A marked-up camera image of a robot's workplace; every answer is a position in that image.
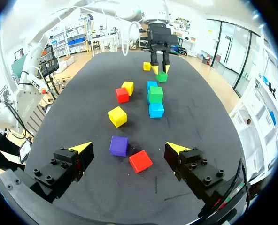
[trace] yellow cube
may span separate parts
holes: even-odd
[[[143,70],[144,71],[150,71],[150,68],[151,68],[150,62],[144,62],[143,63]]]
[[[134,91],[134,83],[133,82],[128,82],[128,81],[125,81],[122,86],[122,88],[125,88],[126,91],[129,93],[129,96],[132,95],[133,91]]]
[[[127,121],[126,113],[119,106],[109,111],[109,118],[115,127],[120,127]]]

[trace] black table surface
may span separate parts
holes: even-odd
[[[242,146],[235,127],[214,91],[184,59],[170,56],[168,80],[163,88],[165,113],[148,114],[146,84],[155,81],[153,71],[143,71],[146,52],[96,55],[67,84],[46,115],[32,145],[25,171],[45,165],[60,147],[93,142],[95,158],[78,183],[72,183],[53,204],[98,221],[117,223],[186,224],[203,207],[190,188],[178,182],[164,159],[166,142],[198,147],[212,165],[236,173]],[[130,101],[119,104],[115,89],[134,82]],[[108,111],[120,106],[127,123],[116,128]],[[136,174],[128,157],[109,152],[113,135],[129,138],[128,156],[145,150],[153,161]]]

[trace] bolt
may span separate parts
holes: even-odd
[[[203,182],[204,184],[208,185],[212,181],[211,177],[207,176],[204,178]]]
[[[63,169],[66,169],[66,168],[68,167],[68,165],[67,165],[67,163],[63,162],[63,163],[61,163],[61,167],[62,167]]]
[[[38,169],[34,169],[34,174],[35,174],[37,177],[41,176],[41,172],[40,172],[40,170],[38,170]]]
[[[56,164],[56,160],[55,160],[54,158],[52,158],[52,159],[50,160],[50,163],[53,164],[53,165],[55,165],[55,164]]]
[[[17,184],[17,185],[20,184],[20,180],[19,180],[19,179],[15,179],[14,182],[15,182],[15,184]]]
[[[195,169],[195,168],[196,168],[196,166],[197,166],[197,164],[196,164],[196,163],[191,163],[191,164],[189,165],[189,167],[190,167],[191,169]]]
[[[13,189],[13,186],[12,186],[11,184],[8,184],[8,185],[7,185],[7,189],[10,191],[10,190]]]
[[[216,176],[222,177],[224,175],[224,170],[218,170]]]
[[[54,181],[53,177],[50,176],[50,175],[46,176],[45,180],[46,180],[49,184],[53,183],[53,181]]]
[[[201,164],[202,164],[202,165],[207,165],[207,160],[206,160],[206,159],[203,159],[203,160],[201,161]]]

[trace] blue cube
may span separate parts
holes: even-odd
[[[147,92],[147,103],[149,104],[149,90]]]
[[[150,118],[161,118],[164,114],[164,107],[162,102],[150,103],[148,111],[149,111]]]
[[[148,81],[147,82],[147,93],[150,87],[158,87],[157,81]]]

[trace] white table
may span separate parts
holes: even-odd
[[[105,40],[110,41],[110,52],[117,52],[117,45],[115,45],[115,43],[118,41],[118,35],[117,34],[105,35],[105,36],[98,37],[98,38],[92,38],[90,40],[93,56],[95,55],[94,48],[93,48],[93,41],[99,41],[100,42],[101,52],[104,53],[105,52],[105,43],[104,43]]]

